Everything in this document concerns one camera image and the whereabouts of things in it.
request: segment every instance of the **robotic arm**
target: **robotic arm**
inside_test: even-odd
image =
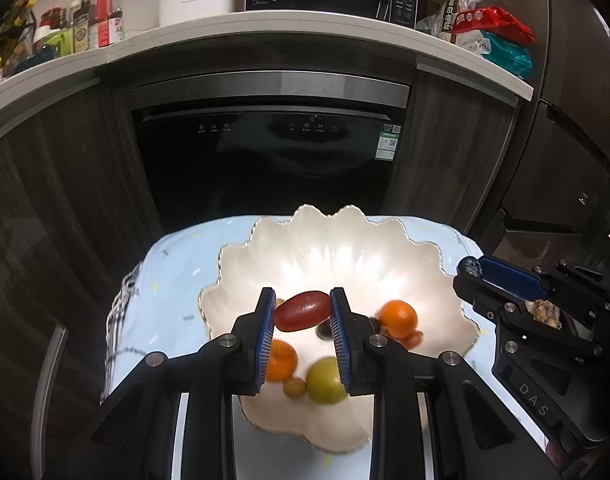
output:
[[[605,285],[610,282],[562,267],[539,274],[490,258],[466,258],[454,290],[496,322],[493,373],[501,384],[572,456],[603,447],[584,480],[608,480],[610,288]],[[426,399],[437,480],[578,478],[572,468],[563,475],[555,469],[458,354],[448,351],[434,359],[409,353],[353,313],[342,288],[330,296],[343,385],[351,396],[374,398],[370,480],[425,478],[417,392]],[[583,327],[592,327],[591,341],[573,333],[571,321],[558,331],[533,320],[522,303],[526,298],[552,298],[579,316]],[[253,313],[195,354],[173,359],[148,354],[44,480],[169,480],[182,392],[189,401],[181,478],[234,480],[231,397],[260,391],[274,309],[275,293],[265,288]]]

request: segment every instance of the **teal plastic bag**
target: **teal plastic bag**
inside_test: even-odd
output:
[[[524,46],[485,30],[481,30],[480,33],[483,38],[490,40],[492,46],[492,52],[481,54],[482,57],[521,79],[529,77],[532,73],[532,58]]]

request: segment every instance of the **bottle with red label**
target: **bottle with red label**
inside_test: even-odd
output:
[[[94,0],[91,22],[91,48],[108,46],[122,40],[122,0]]]

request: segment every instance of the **light blue tablecloth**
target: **light blue tablecloth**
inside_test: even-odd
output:
[[[242,244],[258,216],[224,218],[199,224],[159,240],[147,253],[136,280],[136,292],[131,298],[122,333],[121,349],[142,352],[162,351],[168,357],[195,352],[208,340],[208,333],[198,314],[198,295],[204,286],[218,277],[218,254],[225,244]],[[274,217],[284,220],[286,217]],[[370,217],[378,221],[385,217]],[[458,262],[465,256],[482,255],[478,246],[451,227],[419,218],[400,218],[407,234],[415,242],[436,243],[442,253],[443,270],[456,273]],[[492,376],[495,354],[494,324],[474,313],[465,305],[465,315],[480,328],[480,337],[465,358],[492,388],[495,394],[521,421],[538,444],[544,448],[544,436],[527,413]],[[115,360],[111,388],[114,389],[138,364],[142,355],[119,353]],[[185,422],[185,402],[179,413],[176,432],[173,478],[179,478],[180,450]],[[313,449],[305,441],[293,436],[277,436],[252,428],[234,408],[235,449],[237,473],[240,480],[270,480],[290,478],[367,479],[371,446],[356,452],[330,456]],[[431,461],[428,478],[433,478]]]

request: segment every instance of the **green and white sticker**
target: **green and white sticker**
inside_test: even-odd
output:
[[[376,160],[394,160],[394,153],[396,153],[396,147],[399,144],[399,134],[391,132],[381,132],[379,136],[379,145],[376,149]]]

